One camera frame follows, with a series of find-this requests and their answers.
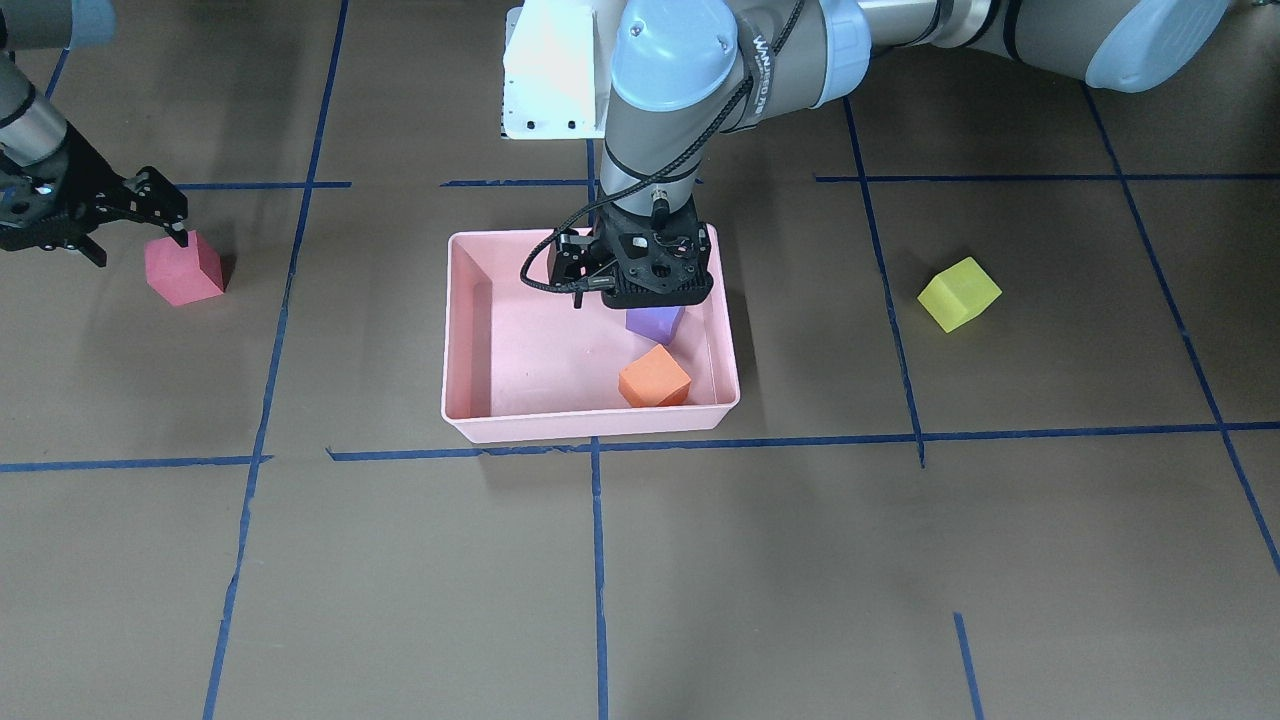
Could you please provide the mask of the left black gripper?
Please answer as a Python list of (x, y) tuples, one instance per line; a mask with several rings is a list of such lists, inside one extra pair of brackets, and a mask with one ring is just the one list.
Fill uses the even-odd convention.
[(716, 287), (709, 270), (707, 224), (689, 200), (672, 211), (660, 228), (640, 217), (607, 205), (593, 233), (570, 228), (550, 246), (550, 284), (570, 287), (591, 274), (613, 282), (602, 290), (611, 309), (694, 306)]

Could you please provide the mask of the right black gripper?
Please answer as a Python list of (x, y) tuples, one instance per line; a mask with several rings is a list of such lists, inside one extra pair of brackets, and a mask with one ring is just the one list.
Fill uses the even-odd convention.
[(108, 254), (91, 234), (114, 220), (161, 227), (179, 247), (189, 246), (187, 196), (155, 167), (118, 174), (74, 126), (33, 165), (17, 164), (6, 145), (3, 158), (4, 251), (67, 249), (105, 268)]

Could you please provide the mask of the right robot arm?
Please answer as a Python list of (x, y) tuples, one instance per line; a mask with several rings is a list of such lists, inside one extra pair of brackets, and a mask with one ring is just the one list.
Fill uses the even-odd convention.
[(105, 266), (108, 255), (91, 234), (111, 222), (157, 225), (188, 246), (187, 197), (154, 167), (132, 177), (115, 173), (12, 59), (18, 51), (111, 41), (114, 3), (4, 1), (1, 8), (3, 250), (65, 249)]

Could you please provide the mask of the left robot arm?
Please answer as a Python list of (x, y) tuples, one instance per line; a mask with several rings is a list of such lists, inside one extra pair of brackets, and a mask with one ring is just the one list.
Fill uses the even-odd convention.
[(973, 47), (1093, 88), (1138, 94), (1208, 41), (1225, 1), (630, 1), (611, 58), (602, 173), (521, 281), (612, 309), (691, 306), (714, 287), (692, 190), (714, 135), (850, 95), (873, 56)]

